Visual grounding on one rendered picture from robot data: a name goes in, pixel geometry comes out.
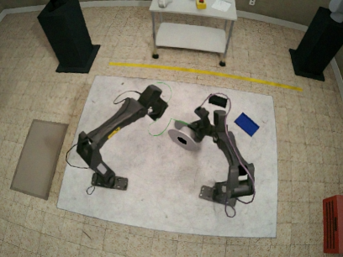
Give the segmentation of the blue notebook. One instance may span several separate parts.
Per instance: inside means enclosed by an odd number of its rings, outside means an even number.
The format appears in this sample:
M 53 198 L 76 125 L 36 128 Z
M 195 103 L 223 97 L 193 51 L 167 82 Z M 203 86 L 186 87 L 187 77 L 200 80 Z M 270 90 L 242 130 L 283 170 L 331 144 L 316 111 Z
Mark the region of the blue notebook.
M 245 113 L 242 114 L 234 121 L 241 129 L 243 129 L 251 137 L 260 128 L 251 118 L 249 118 Z

